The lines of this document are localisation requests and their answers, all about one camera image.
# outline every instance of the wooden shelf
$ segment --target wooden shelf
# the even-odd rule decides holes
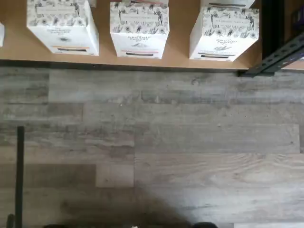
[[[118,58],[109,32],[109,0],[99,0],[93,9],[99,31],[100,56],[75,56],[52,54],[26,28],[26,0],[2,0],[0,21],[5,25],[4,47],[0,60],[30,60],[102,65],[181,67],[212,69],[248,69],[262,60],[261,37],[234,62],[189,60],[189,38],[199,14],[200,0],[171,0],[170,35],[163,59]]]
[[[283,68],[284,70],[304,70],[304,60],[296,61],[286,67]]]

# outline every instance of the printed box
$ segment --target printed box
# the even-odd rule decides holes
[[[256,0],[200,0],[200,7],[250,8]]]
[[[168,5],[111,2],[110,7],[118,57],[162,58],[170,31]]]
[[[258,9],[203,7],[190,35],[190,59],[234,61],[258,37]]]
[[[5,34],[4,25],[0,23],[0,47],[3,47],[4,34]]]
[[[87,0],[28,0],[27,27],[52,53],[99,54]]]
[[[121,2],[149,3],[149,4],[169,4],[169,0],[122,0]]]

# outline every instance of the wood-look floor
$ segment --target wood-look floor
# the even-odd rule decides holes
[[[0,68],[0,225],[304,227],[304,75]]]

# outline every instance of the vinyl flooring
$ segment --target vinyl flooring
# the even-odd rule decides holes
[[[0,68],[0,225],[304,227],[304,74]]]

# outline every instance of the black pole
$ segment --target black pole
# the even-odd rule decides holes
[[[15,189],[15,228],[22,228],[22,195],[24,169],[24,127],[17,128],[17,175]]]

